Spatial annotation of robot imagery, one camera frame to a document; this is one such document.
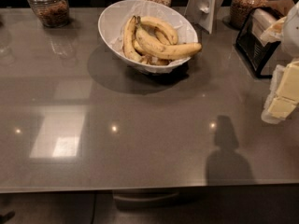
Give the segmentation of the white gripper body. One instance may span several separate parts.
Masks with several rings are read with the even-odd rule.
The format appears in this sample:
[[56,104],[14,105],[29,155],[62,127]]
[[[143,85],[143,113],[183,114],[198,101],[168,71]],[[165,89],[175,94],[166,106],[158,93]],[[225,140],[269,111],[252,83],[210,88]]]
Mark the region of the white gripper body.
[[286,16],[282,28],[282,49],[293,58],[299,57],[299,2]]

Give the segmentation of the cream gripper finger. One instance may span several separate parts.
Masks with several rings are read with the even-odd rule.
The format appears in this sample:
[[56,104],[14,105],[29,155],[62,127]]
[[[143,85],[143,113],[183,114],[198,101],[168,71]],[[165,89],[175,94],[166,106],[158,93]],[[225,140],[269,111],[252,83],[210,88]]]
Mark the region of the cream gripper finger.
[[263,106],[261,119],[270,124],[279,124],[285,120],[297,107],[291,100],[268,96]]
[[271,80],[270,91],[276,96],[299,102],[299,61],[286,66],[277,65]]

